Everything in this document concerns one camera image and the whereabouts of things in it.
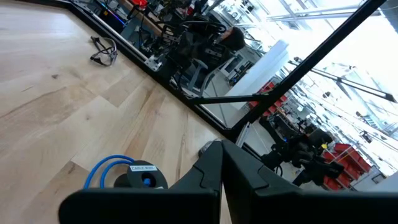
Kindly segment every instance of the black plastic part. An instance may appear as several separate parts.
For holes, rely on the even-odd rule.
[[[211,189],[89,189],[61,204],[58,217],[69,223],[218,223],[218,192]]]
[[[248,101],[267,100],[268,95],[253,94],[248,96],[219,96],[219,97],[195,97],[190,100],[194,105],[215,104],[215,103],[237,103]]]
[[[106,7],[104,4],[102,4],[102,2],[99,2],[98,0],[94,0],[93,2],[95,2],[101,9],[98,17],[120,34],[126,27],[126,21],[123,18],[117,16],[116,12],[114,12],[109,7]]]
[[[285,141],[278,135],[276,130],[272,127],[267,117],[262,117],[259,120],[259,124],[269,133],[276,144],[285,144]]]
[[[392,210],[398,206],[397,194],[304,192],[224,140],[213,142],[192,169],[168,190],[81,190],[62,202],[59,220],[60,223],[219,223],[220,174],[234,224],[298,220],[318,223],[330,211],[351,211],[351,215],[342,217],[346,223],[390,223],[395,218]]]
[[[271,151],[261,156],[261,162],[270,170],[275,170],[283,161],[282,156],[277,151]]]
[[[116,178],[113,187],[131,187],[127,174],[122,174]]]
[[[134,161],[133,166],[154,166],[147,161]],[[147,186],[144,184],[144,179],[150,179],[151,185]],[[162,172],[157,169],[153,171],[132,171],[130,166],[127,168],[127,179],[129,180],[130,186],[133,188],[158,188],[168,189],[166,178]]]
[[[263,197],[300,190],[232,142],[222,144],[224,190],[233,223],[264,223],[269,206],[261,204]]]
[[[62,202],[60,223],[219,223],[222,162],[221,143],[214,142],[168,190],[80,190]]]

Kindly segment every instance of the cable reel label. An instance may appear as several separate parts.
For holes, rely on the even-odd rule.
[[[156,166],[130,166],[132,172],[157,171]]]

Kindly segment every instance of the floor plank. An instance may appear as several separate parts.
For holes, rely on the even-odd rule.
[[[67,162],[62,170],[29,203],[19,223],[57,223],[58,207],[65,197],[81,189],[88,171],[73,162]]]
[[[137,90],[115,111],[114,115],[117,117],[115,122],[106,127],[104,134],[98,136],[98,139],[93,139],[84,149],[79,151],[73,157],[72,161],[87,170],[91,170],[97,162],[106,156],[124,154],[126,145],[129,144],[134,137],[132,133],[137,129],[137,125],[141,127],[140,124],[137,124],[140,121],[140,115],[151,114],[150,111],[144,110],[143,108],[150,106],[153,98],[163,98],[161,95],[152,94],[155,86],[155,82],[147,78],[137,87]],[[142,128],[140,131],[149,129],[150,121],[152,120],[153,119],[145,119],[145,124],[142,122],[142,125],[146,126],[146,129]],[[150,131],[143,135],[141,141],[149,135]]]
[[[0,157],[0,217],[18,216],[78,151],[103,134],[113,122],[115,110],[99,96],[39,138],[22,142],[18,149]]]

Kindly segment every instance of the black bar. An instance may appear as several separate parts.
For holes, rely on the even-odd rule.
[[[56,0],[56,1],[46,1],[46,0],[18,0],[21,2],[29,2],[34,4],[42,4],[44,6],[53,6],[53,7],[61,7],[64,9],[68,9],[69,5],[71,4],[70,1],[64,0]]]
[[[242,149],[248,152],[250,155],[252,155],[254,158],[257,160],[261,161],[261,156],[257,151],[255,151],[248,143],[244,142]]]
[[[136,5],[133,4],[129,14],[127,15],[127,19],[131,19],[132,13],[134,12],[135,8],[136,8]]]
[[[195,97],[189,100],[194,105],[214,104],[214,103],[238,103],[250,101],[267,100],[268,95],[253,94],[247,96],[220,96],[220,97]]]
[[[260,102],[232,127],[232,135],[236,138],[243,126],[257,120],[266,109],[274,104],[291,89],[311,68],[317,65],[331,50],[357,28],[366,18],[378,9],[386,0],[368,0],[355,11],[342,25],[319,45],[299,66],[297,66],[281,83],[269,93],[267,101]]]
[[[298,62],[289,61],[289,63],[292,64],[292,65],[295,65],[295,66],[298,66],[298,65],[299,65]],[[397,101],[396,101],[396,99],[394,98],[394,96],[393,96],[392,94],[390,94],[390,93],[385,93],[385,92],[383,92],[383,91],[381,91],[381,90],[377,90],[377,89],[375,89],[375,88],[371,88],[371,87],[368,87],[368,86],[366,86],[366,85],[362,85],[362,84],[360,84],[360,83],[356,83],[356,82],[351,81],[351,80],[348,80],[348,79],[346,79],[346,78],[338,77],[338,76],[336,76],[336,75],[330,74],[330,73],[328,73],[328,72],[324,72],[324,71],[319,70],[319,69],[316,69],[316,68],[312,68],[312,69],[311,69],[311,72],[313,72],[313,73],[315,73],[315,74],[317,74],[317,75],[321,75],[321,76],[323,76],[323,77],[325,77],[325,78],[329,78],[329,79],[331,79],[331,80],[333,80],[333,81],[335,81],[335,82],[348,85],[348,86],[350,86],[350,87],[352,87],[352,88],[355,88],[355,89],[357,89],[357,90],[361,90],[361,91],[364,91],[364,92],[366,92],[366,93],[372,94],[372,95],[374,95],[374,96],[380,97],[380,98],[382,98],[382,99],[385,99],[385,100],[388,100],[388,101],[397,103]]]

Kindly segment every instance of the red container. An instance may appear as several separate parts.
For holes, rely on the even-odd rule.
[[[249,106],[251,109],[253,109],[255,106],[257,106],[257,104],[259,104],[257,101],[249,102]]]
[[[362,158],[361,155],[359,155],[358,152],[350,151],[349,156],[350,159],[353,160],[353,165],[358,166],[358,169],[360,169],[361,172],[369,172],[371,170],[371,166]]]
[[[351,147],[351,145],[349,145],[349,144],[336,143],[334,149],[335,149],[335,152],[338,152],[338,154],[341,154],[342,152],[344,152],[345,150],[347,150],[350,147]]]
[[[281,107],[282,106],[282,100],[277,100],[275,103],[274,103],[274,105],[275,106],[277,106],[277,107]]]
[[[263,115],[263,116],[269,116],[269,115],[271,115],[271,112],[266,111],[266,112],[264,112],[262,115]]]
[[[139,6],[142,9],[147,6],[147,1],[146,0],[131,0],[131,2],[134,5]]]
[[[350,176],[352,176],[355,180],[358,180],[359,177],[362,175],[356,167],[348,166],[344,169]]]
[[[340,190],[343,188],[336,180],[333,180],[326,176],[323,178],[323,184],[332,190]]]
[[[268,110],[269,110],[271,113],[275,113],[275,111],[276,111],[276,106],[270,106],[270,107],[268,108]]]
[[[341,173],[337,179],[340,181],[341,184],[343,184],[345,187],[349,187],[349,185],[351,184],[351,182],[353,181],[353,179],[345,174],[344,172]]]
[[[328,151],[325,151],[323,153],[323,157],[326,159],[327,162],[331,162],[334,159],[333,155]]]
[[[282,100],[282,102],[286,102],[287,101],[287,97],[285,95],[283,95],[280,100]]]

